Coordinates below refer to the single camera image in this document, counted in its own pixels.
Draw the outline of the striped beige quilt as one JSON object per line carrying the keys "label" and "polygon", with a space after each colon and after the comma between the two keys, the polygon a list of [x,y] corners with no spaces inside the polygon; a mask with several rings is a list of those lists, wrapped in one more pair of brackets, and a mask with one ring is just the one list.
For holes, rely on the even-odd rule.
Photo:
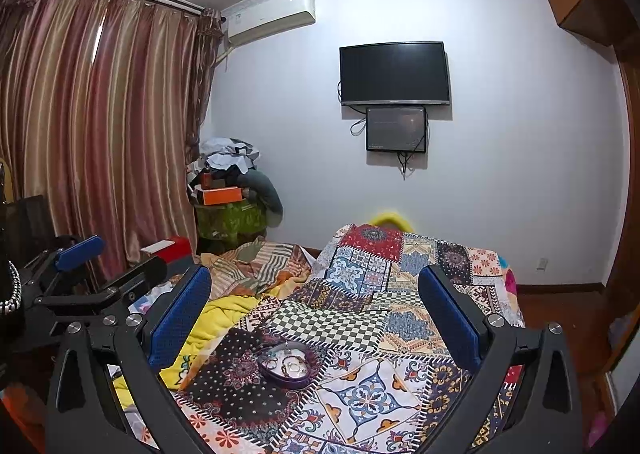
{"label": "striped beige quilt", "polygon": [[211,252],[200,255],[201,265],[212,278],[210,299],[259,297],[289,280],[303,283],[311,272],[311,260],[299,245],[261,238],[221,255]]}

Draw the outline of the small black monitor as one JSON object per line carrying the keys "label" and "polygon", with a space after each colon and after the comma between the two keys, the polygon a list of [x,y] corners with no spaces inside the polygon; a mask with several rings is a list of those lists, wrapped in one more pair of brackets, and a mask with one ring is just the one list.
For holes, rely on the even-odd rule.
{"label": "small black monitor", "polygon": [[369,107],[366,118],[369,152],[426,152],[427,117],[422,106]]}

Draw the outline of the green bag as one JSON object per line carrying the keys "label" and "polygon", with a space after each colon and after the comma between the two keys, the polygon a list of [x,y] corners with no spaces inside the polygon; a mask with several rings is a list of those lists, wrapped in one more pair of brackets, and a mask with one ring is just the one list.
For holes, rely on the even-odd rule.
{"label": "green bag", "polygon": [[267,217],[261,203],[248,200],[225,205],[194,207],[198,253],[223,254],[265,236]]}

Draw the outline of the yellow blanket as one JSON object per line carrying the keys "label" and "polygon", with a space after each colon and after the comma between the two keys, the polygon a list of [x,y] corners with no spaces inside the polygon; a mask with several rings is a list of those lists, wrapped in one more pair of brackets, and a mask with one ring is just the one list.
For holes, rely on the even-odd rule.
{"label": "yellow blanket", "polygon": [[170,367],[160,371],[166,388],[178,390],[193,362],[206,344],[218,338],[258,305],[259,299],[231,295],[209,301],[201,310],[190,334]]}

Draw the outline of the colourful patchwork bedspread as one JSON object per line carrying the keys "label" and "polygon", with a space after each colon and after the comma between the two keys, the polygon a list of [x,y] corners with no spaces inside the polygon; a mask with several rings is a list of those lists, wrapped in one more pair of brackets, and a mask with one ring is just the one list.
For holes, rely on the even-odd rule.
{"label": "colourful patchwork bedspread", "polygon": [[[206,344],[169,390],[217,453],[411,453],[469,383],[418,294],[439,266],[486,314],[521,325],[514,274],[496,252],[386,226],[338,229],[302,282],[258,305]],[[306,344],[320,370],[291,390],[260,372],[262,350]]]}

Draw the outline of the white air conditioner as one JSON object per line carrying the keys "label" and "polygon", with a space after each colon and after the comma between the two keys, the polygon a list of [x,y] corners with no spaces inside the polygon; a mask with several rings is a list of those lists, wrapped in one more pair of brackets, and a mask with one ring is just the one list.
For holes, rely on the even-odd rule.
{"label": "white air conditioner", "polygon": [[237,48],[316,22],[316,0],[250,0],[224,11],[224,42]]}

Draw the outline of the orange box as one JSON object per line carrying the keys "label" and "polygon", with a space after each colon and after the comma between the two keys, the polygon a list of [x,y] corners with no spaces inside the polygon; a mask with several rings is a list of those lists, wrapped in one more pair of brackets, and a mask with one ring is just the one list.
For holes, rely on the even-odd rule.
{"label": "orange box", "polygon": [[235,186],[232,188],[202,188],[201,185],[198,185],[194,192],[198,204],[203,206],[239,203],[243,199],[242,190]]}

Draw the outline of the striped brown curtain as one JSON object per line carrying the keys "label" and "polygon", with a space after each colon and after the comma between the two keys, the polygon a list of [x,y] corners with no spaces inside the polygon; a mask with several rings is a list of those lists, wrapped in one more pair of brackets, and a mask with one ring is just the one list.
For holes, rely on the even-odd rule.
{"label": "striped brown curtain", "polygon": [[55,231],[103,238],[101,281],[195,240],[198,157],[222,18],[152,0],[1,1],[1,156]]}

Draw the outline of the red box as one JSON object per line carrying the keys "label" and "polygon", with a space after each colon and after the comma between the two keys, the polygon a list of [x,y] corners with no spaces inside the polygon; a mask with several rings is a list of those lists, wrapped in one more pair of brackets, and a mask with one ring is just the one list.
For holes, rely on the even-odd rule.
{"label": "red box", "polygon": [[155,256],[163,259],[166,263],[171,263],[184,258],[191,258],[192,247],[190,240],[186,237],[172,236],[142,247],[141,255],[143,257]]}

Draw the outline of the black wall television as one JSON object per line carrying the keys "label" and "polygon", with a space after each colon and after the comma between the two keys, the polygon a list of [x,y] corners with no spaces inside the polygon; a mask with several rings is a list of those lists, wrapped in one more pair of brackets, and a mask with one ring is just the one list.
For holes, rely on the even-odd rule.
{"label": "black wall television", "polygon": [[381,42],[340,49],[344,105],[448,105],[448,61],[441,41]]}

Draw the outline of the purple heart-shaped tin box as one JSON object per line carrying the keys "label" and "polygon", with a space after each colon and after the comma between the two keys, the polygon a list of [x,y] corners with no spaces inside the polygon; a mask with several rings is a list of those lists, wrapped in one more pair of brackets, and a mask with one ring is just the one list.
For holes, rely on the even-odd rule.
{"label": "purple heart-shaped tin box", "polygon": [[257,364],[270,382],[291,390],[308,387],[320,370],[318,354],[298,341],[285,341],[262,350]]}

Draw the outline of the pile of clothes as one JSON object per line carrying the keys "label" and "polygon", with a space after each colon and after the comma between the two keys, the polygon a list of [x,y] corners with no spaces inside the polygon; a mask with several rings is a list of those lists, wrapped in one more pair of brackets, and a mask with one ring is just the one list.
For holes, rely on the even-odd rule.
{"label": "pile of clothes", "polygon": [[267,226],[278,226],[283,205],[271,180],[256,167],[260,151],[235,138],[214,136],[200,144],[198,158],[188,165],[186,192],[194,203],[205,205],[207,193],[235,188],[243,200],[260,203],[266,210]]}

